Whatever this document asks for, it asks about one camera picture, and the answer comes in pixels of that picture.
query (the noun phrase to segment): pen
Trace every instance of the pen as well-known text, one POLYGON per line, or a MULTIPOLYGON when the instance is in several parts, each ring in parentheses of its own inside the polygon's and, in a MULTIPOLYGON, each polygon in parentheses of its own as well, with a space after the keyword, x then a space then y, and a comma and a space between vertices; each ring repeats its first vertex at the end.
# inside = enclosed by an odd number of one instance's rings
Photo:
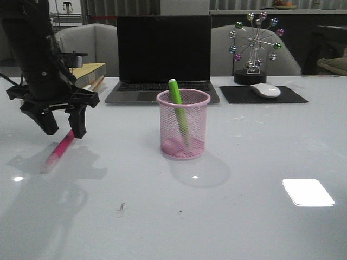
MULTIPOLYGON (((171 99, 175 104, 182 104, 181 95, 178 90, 178 83, 175 79, 169 80, 169 89, 171 99)), ((179 131, 184 139, 186 146, 189 146, 189 133, 187 118, 185 117, 184 108, 175 108, 175 114, 178 122, 179 131)))
POLYGON ((65 135, 63 140, 61 140, 61 142, 58 144, 56 149, 54 149, 54 151, 50 154, 46 162, 41 166, 40 172, 42 174, 47 174, 54 168, 55 164, 58 162, 60 157, 64 154, 64 152, 74 139, 74 133, 72 132, 72 130, 70 130, 67 135, 65 135))

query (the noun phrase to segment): computer mouse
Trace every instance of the computer mouse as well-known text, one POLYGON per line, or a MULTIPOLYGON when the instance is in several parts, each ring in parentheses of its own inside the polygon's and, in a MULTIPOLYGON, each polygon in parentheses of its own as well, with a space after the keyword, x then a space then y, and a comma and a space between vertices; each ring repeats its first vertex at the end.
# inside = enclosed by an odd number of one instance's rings
POLYGON ((271 84, 258 83, 250 86, 251 89, 262 98, 275 98, 281 94, 281 90, 271 84))

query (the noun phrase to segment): small cup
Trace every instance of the small cup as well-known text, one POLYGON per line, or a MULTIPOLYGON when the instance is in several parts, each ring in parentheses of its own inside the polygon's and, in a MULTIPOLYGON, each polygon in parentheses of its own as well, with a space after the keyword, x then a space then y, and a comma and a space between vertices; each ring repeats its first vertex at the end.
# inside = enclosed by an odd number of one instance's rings
POLYGON ((160 146, 174 159, 192 159, 205 151, 206 115, 210 95, 180 89, 182 104, 173 103, 170 91, 157 95, 160 107, 160 146))

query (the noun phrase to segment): ferris wheel base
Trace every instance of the ferris wheel base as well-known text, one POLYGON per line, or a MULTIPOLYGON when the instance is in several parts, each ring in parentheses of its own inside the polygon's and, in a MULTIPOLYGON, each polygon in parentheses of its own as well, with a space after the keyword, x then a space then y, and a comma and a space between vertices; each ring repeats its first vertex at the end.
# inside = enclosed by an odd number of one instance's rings
POLYGON ((246 70, 237 70, 234 73, 234 82, 243 85, 253 85, 257 83, 266 83, 266 73, 247 74, 246 70))

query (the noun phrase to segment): green pen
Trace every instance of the green pen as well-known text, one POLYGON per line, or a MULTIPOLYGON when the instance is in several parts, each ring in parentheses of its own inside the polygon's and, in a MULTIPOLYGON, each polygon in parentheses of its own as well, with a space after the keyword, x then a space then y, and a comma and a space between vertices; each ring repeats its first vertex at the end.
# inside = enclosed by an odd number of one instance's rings
MULTIPOLYGON (((171 99, 175 104, 182 104, 181 95, 178 90, 178 83, 175 79, 169 80, 169 89, 171 99)), ((179 131, 184 139, 186 146, 189 146, 189 132, 187 118, 185 117, 184 108, 175 108, 175 114, 178 122, 179 131)))

